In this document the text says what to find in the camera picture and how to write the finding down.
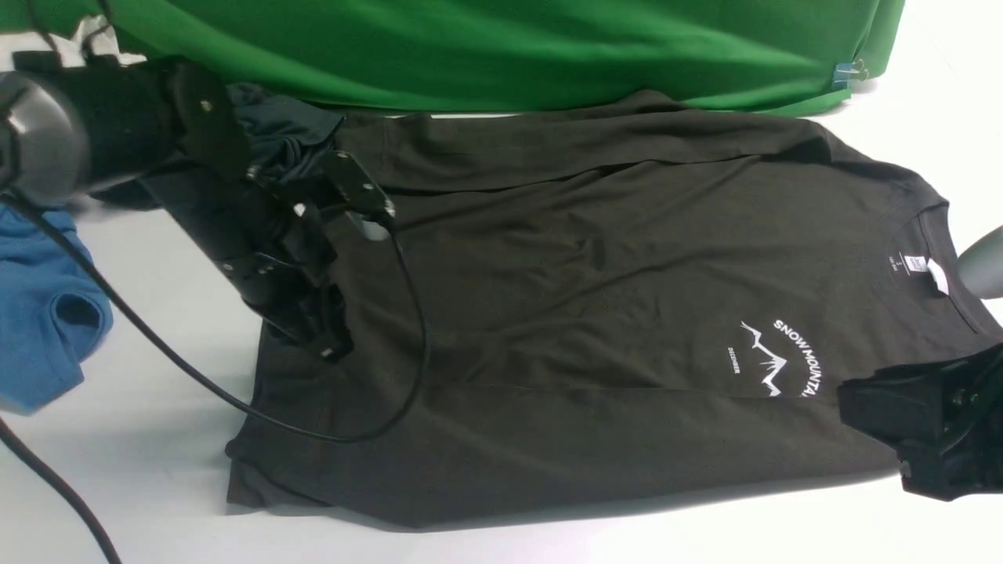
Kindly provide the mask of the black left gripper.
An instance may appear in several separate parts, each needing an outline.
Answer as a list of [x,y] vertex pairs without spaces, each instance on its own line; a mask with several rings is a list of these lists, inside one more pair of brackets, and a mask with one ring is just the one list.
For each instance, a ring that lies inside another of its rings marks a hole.
[[196,164],[171,164],[141,186],[273,336],[310,345],[324,362],[351,353],[344,300],[330,275],[337,254],[315,207],[298,214],[261,179],[224,179]]

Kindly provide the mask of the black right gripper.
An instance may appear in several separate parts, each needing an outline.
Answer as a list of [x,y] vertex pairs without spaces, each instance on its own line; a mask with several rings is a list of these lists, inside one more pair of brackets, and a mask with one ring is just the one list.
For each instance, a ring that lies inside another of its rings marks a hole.
[[837,388],[843,425],[895,450],[910,494],[1002,492],[1002,347],[878,369]]

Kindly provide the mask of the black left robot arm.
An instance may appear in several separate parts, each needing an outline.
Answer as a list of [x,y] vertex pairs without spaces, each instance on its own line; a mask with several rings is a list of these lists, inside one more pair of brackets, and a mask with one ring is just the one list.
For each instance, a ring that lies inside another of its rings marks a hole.
[[223,80],[182,57],[61,67],[14,55],[2,75],[2,186],[37,206],[139,181],[279,339],[336,362],[353,342],[314,204],[266,181]]

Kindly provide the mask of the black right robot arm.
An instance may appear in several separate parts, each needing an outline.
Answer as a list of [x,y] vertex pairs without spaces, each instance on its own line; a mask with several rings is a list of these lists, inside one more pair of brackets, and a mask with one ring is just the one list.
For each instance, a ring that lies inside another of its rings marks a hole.
[[1001,232],[957,253],[941,211],[867,232],[830,338],[839,420],[887,450],[910,494],[1001,492]]

